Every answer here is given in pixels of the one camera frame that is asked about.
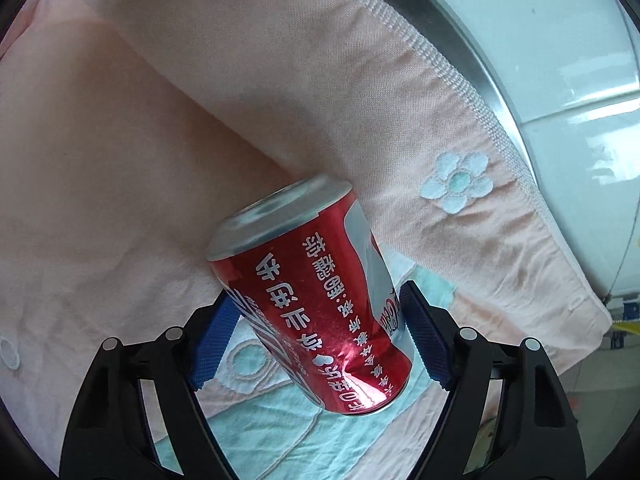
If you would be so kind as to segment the red cola can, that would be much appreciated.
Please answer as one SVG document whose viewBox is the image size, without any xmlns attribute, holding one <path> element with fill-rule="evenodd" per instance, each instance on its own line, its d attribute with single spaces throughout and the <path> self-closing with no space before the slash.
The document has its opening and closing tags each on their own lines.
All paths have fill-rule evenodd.
<svg viewBox="0 0 640 480">
<path fill-rule="evenodd" d="M 297 387 L 342 415 L 390 404 L 413 346 L 352 186 L 318 174 L 224 219 L 207 261 Z"/>
</svg>

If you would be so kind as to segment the yellow gas pipe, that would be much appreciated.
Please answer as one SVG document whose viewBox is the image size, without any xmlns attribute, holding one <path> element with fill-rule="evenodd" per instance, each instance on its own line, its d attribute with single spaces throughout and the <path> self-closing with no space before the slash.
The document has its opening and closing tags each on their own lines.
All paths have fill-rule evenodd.
<svg viewBox="0 0 640 480">
<path fill-rule="evenodd" d="M 618 321 L 612 324 L 613 330 L 622 330 L 623 332 L 640 335 L 640 321 Z"/>
</svg>

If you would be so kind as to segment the pink towel with rabbit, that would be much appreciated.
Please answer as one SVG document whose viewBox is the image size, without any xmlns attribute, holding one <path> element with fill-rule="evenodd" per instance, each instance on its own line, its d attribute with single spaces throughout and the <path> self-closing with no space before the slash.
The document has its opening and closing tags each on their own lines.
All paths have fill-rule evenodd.
<svg viewBox="0 0 640 480">
<path fill-rule="evenodd" d="M 559 370 L 598 348 L 526 163 L 397 0 L 35 0 L 1 48 L 1 395 L 48 467 L 100 341 L 212 300 L 215 224 L 317 171 L 464 320 Z"/>
</svg>

